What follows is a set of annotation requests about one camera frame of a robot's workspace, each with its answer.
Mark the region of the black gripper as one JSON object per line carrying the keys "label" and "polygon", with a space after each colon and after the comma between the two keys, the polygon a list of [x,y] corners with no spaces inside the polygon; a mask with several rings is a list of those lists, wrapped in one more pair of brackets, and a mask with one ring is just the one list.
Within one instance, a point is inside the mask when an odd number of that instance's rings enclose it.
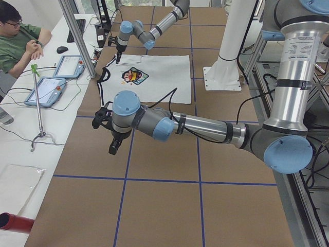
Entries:
{"label": "black gripper", "polygon": [[128,130],[127,132],[121,133],[118,131],[112,131],[112,136],[113,136],[113,140],[109,146],[109,154],[111,155],[116,155],[119,146],[121,145],[122,141],[126,138],[128,138],[130,136],[132,132],[132,129]]}
{"label": "black gripper", "polygon": [[126,45],[117,44],[116,45],[117,54],[116,54],[116,64],[119,64],[122,54],[126,50]]}

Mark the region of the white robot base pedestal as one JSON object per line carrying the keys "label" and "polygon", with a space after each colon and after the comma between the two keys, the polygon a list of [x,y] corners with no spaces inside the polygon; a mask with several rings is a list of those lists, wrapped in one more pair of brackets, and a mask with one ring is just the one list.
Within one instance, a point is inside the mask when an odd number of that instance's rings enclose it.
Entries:
{"label": "white robot base pedestal", "polygon": [[205,90],[242,90],[237,66],[238,56],[257,5],[256,0],[232,1],[218,59],[211,67],[204,67]]}

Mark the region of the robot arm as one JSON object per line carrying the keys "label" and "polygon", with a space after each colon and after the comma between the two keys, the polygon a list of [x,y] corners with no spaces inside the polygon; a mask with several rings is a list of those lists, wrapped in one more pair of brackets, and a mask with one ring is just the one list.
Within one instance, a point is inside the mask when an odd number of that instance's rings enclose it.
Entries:
{"label": "robot arm", "polygon": [[145,31],[142,22],[139,20],[121,22],[119,35],[116,37],[116,64],[119,64],[122,53],[127,48],[130,36],[135,36],[147,50],[150,50],[155,46],[156,40],[162,36],[166,30],[188,13],[190,1],[178,0],[171,1],[171,3],[174,5],[173,10],[150,31]]}
{"label": "robot arm", "polygon": [[264,40],[282,40],[284,45],[276,86],[258,95],[258,99],[272,98],[270,116],[260,126],[210,120],[144,105],[133,92],[122,91],[114,98],[107,123],[113,135],[110,154],[116,154],[132,129],[161,141],[172,133],[189,132],[208,142],[232,144],[246,150],[278,173],[315,171],[326,145],[315,147],[307,139],[304,116],[320,37],[327,29],[328,1],[268,1],[262,36]]}

